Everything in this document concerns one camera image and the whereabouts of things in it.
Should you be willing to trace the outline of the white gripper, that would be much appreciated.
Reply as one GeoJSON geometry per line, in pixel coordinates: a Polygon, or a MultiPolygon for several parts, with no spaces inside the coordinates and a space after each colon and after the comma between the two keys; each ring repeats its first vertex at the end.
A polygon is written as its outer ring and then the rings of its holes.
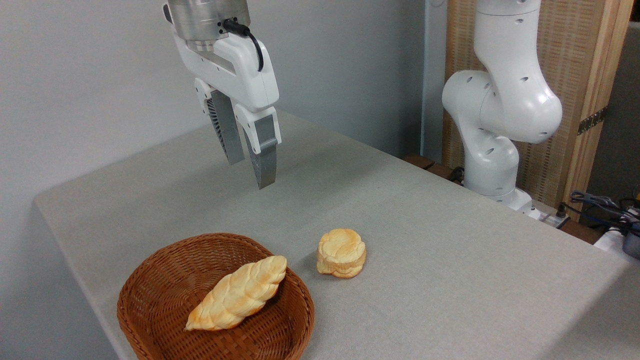
{"type": "Polygon", "coordinates": [[[270,186],[277,177],[282,137],[274,109],[280,94],[265,45],[242,19],[173,19],[173,35],[228,163],[233,166],[245,159],[237,120],[258,188],[270,186]]]}

